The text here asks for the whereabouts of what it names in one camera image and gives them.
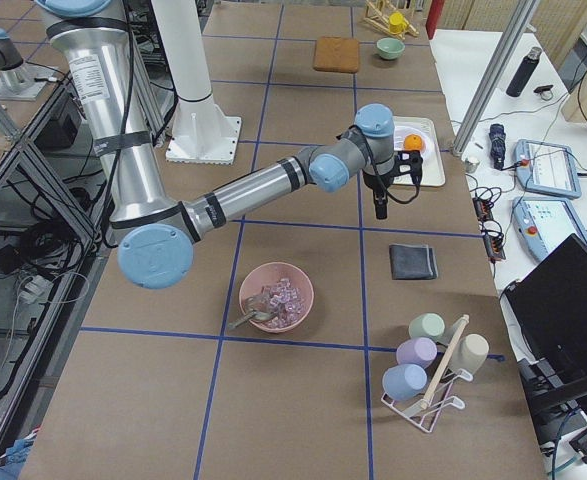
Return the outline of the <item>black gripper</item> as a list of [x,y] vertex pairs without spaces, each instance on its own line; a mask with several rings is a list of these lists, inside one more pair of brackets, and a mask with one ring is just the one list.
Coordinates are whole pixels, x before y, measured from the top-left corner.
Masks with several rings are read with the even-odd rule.
[[364,171],[363,179],[365,185],[373,192],[376,219],[386,220],[388,218],[387,189],[391,184],[391,176],[388,173],[376,174]]

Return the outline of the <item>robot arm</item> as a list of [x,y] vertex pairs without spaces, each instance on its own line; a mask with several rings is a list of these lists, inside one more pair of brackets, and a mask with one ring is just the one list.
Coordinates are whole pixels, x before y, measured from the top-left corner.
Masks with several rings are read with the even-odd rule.
[[[52,46],[67,59],[113,197],[110,224],[119,267],[137,286],[178,283],[207,232],[307,184],[333,192],[365,174],[381,200],[398,175],[392,112],[371,104],[335,144],[307,147],[194,201],[174,200],[164,189],[133,90],[134,40],[123,3],[43,1],[39,7]],[[213,99],[194,5],[157,1],[153,8],[178,96],[174,157],[232,160],[241,121],[226,116]]]
[[0,100],[35,101],[44,88],[44,83],[36,80],[37,73],[0,28]]

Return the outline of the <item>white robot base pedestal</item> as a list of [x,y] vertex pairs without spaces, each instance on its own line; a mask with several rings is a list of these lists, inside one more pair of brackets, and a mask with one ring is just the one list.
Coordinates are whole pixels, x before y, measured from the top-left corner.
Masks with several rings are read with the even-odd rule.
[[225,115],[214,99],[196,3],[160,0],[152,8],[178,100],[167,159],[232,164],[242,119]]

